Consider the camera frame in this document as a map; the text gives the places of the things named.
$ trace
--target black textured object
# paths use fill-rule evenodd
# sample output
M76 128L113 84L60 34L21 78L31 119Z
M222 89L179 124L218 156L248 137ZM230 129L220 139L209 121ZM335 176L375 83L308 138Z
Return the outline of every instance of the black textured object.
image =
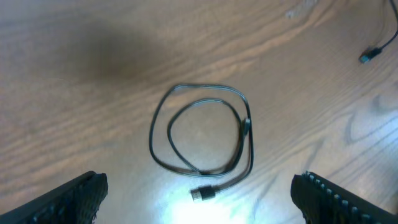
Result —
M396 216L313 172L295 175L290 195L306 223L398 223Z
M89 171L1 215L0 223L92 223L107 194L106 174Z

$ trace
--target cable plug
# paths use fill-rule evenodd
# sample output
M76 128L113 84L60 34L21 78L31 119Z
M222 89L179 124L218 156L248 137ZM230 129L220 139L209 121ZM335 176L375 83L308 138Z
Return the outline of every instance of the cable plug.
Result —
M191 195L193 200L207 200L215 197L219 191L218 187L207 185L191 190Z
M367 49L365 50L361 56L359 56L359 61L361 63L366 63L370 60L372 60L372 58L376 57L377 55L379 55L381 53L381 48L373 48L373 49Z

